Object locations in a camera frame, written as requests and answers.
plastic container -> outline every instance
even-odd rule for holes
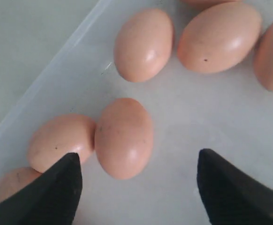
[[[256,6],[265,26],[273,0]],[[129,83],[113,64],[121,25],[144,7],[173,18],[176,35],[196,14],[179,0],[101,0],[54,60],[0,124],[0,176],[27,165],[32,133],[64,113],[95,119],[117,97],[139,100],[155,123],[155,148],[139,176],[118,181],[96,156],[83,166],[83,194],[75,225],[207,225],[196,184],[198,151],[212,148],[244,172],[273,188],[273,93],[252,72],[251,57],[216,75],[185,70],[173,54],[146,83]]]

translucent plastic tray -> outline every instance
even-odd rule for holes
[[[273,0],[256,6],[265,27]],[[273,93],[254,77],[251,57],[216,75],[184,69],[175,53],[146,83],[123,80],[113,64],[114,38],[130,15],[160,7],[172,17],[176,38],[195,15],[179,0],[101,0],[54,60],[0,124],[0,176],[27,165],[32,133],[64,113],[94,119],[117,97],[139,100],[155,123],[155,147],[139,176],[118,181],[95,155],[83,166],[76,225],[207,225],[196,185],[197,157],[212,148],[273,188]]]

black rubber tip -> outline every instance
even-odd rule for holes
[[[273,190],[211,149],[201,150],[197,184],[212,225],[273,225]]]
[[[33,183],[0,203],[0,225],[70,225],[81,191],[79,156],[69,153]]]

white countertop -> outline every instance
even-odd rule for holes
[[[0,122],[97,0],[0,0]]]

white surface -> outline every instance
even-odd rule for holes
[[[97,0],[0,0],[0,122]]]
[[[250,0],[273,21],[273,0]],[[196,170],[198,151],[212,148],[273,188],[273,94],[256,81],[248,58],[217,75],[185,70],[175,55],[146,83],[123,80],[113,65],[117,31],[140,8],[159,6],[179,37],[194,13],[173,0],[102,0],[0,125],[0,176],[26,165],[28,140],[63,113],[98,118],[116,97],[139,100],[155,122],[152,159],[128,181],[110,178],[95,155],[83,166],[75,225],[207,225]]]

